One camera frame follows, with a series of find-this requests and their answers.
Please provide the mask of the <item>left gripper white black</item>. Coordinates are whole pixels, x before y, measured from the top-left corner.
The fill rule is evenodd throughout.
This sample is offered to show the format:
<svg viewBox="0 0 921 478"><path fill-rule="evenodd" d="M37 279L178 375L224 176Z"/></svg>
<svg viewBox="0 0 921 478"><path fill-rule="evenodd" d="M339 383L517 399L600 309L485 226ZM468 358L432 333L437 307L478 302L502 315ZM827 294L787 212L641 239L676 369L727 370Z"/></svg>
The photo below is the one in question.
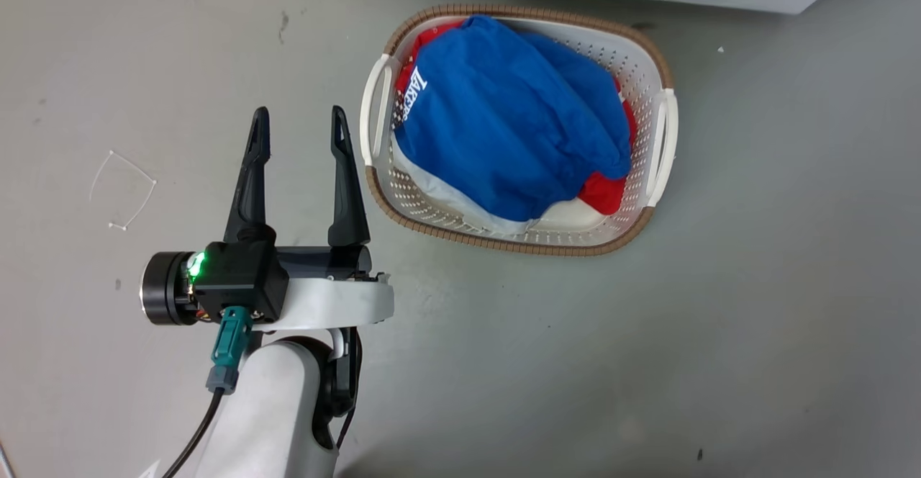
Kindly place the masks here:
<svg viewBox="0 0 921 478"><path fill-rule="evenodd" d="M257 331L329 330L372 325L394 316L394 288L388 274L372 271L371 229L348 127L339 105L332 107L331 151L335 158L331 246L280 246L289 274L283 310L273 322L258 320ZM223 241L276 242L266 222L266 164L271 157L270 115L258 107L235 186Z"/></svg>

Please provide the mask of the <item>white laundry basket brown rim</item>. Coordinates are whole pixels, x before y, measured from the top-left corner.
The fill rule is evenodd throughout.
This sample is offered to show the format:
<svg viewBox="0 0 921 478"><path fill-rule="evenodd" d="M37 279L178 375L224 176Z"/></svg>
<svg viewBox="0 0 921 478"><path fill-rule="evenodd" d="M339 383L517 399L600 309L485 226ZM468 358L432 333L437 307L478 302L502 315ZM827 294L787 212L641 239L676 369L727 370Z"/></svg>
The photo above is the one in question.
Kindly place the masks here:
<svg viewBox="0 0 921 478"><path fill-rule="evenodd" d="M391 138L401 118L399 71L410 60L420 33L484 14L523 32L569 46L591 58L619 82L638 125L632 166L615 215L589 230L526 234L523 241L467 234L410 216L391 182ZM599 257L627 245L654 215L670 178L679 133L678 101L670 68L644 33L622 23L561 10L489 4L447 4L421 10L392 33L366 79L359 117L361 156L369 191L382 212L399 225L424 235L493 251L543 257Z"/></svg>

